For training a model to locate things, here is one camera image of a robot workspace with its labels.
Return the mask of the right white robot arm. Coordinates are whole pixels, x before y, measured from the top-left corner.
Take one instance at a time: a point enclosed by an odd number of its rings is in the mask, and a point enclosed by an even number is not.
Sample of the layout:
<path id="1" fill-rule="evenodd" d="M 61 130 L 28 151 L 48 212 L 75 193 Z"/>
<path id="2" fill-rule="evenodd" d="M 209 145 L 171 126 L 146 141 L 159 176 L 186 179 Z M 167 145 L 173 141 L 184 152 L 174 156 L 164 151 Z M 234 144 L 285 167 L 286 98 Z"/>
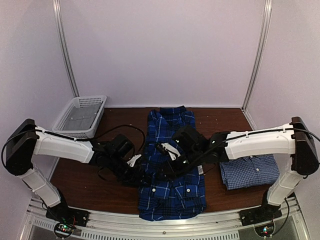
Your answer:
<path id="1" fill-rule="evenodd" d="M 241 217 L 249 215 L 266 221 L 279 212 L 282 203 L 294 191 L 303 178 L 314 174 L 320 167 L 316 142 L 319 136 L 311 132 L 304 121 L 296 116 L 280 126 L 251 131 L 221 131 L 204 137 L 190 126 L 184 126 L 169 142 L 158 143 L 156 148 L 167 160 L 160 168 L 160 175 L 173 180 L 205 163 L 222 163 L 245 157 L 269 157 L 286 155 L 286 167 L 264 193 L 260 206 L 241 211 Z"/>

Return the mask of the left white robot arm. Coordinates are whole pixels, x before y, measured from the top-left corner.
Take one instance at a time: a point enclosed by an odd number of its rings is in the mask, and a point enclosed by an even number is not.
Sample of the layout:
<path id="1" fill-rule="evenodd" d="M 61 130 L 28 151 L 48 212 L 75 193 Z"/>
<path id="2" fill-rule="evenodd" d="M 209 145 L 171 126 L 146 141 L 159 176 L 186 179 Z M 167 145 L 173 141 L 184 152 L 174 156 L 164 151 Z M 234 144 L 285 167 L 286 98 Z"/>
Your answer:
<path id="1" fill-rule="evenodd" d="M 40 160 L 68 159 L 81 164 L 109 169 L 122 184 L 140 186 L 146 174 L 139 166 L 141 154 L 129 160 L 124 157 L 134 149 L 123 134 L 110 141 L 95 138 L 74 138 L 48 131 L 25 119 L 4 143 L 1 161 L 4 168 L 21 179 L 44 203 L 47 213 L 61 222 L 69 221 L 73 210 L 63 193 L 55 187 L 41 170 Z"/>

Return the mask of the dark blue plaid shirt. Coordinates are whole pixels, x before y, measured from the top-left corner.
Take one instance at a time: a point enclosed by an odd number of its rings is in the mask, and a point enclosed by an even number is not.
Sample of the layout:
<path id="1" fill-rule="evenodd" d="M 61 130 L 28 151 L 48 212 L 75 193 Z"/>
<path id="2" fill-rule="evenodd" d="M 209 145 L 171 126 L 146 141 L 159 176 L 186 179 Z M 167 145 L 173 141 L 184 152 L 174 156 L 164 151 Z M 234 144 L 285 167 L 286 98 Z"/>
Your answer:
<path id="1" fill-rule="evenodd" d="M 170 160 L 156 149 L 157 143 L 178 145 L 171 140 L 173 134 L 186 125 L 196 126 L 192 111 L 184 106 L 153 109 L 147 116 L 144 147 L 145 172 L 151 175 L 151 184 L 138 189 L 139 217 L 146 221 L 182 220 L 197 216 L 206 210 L 205 178 L 197 167 L 182 177 L 161 181 L 156 172 L 161 164 Z"/>

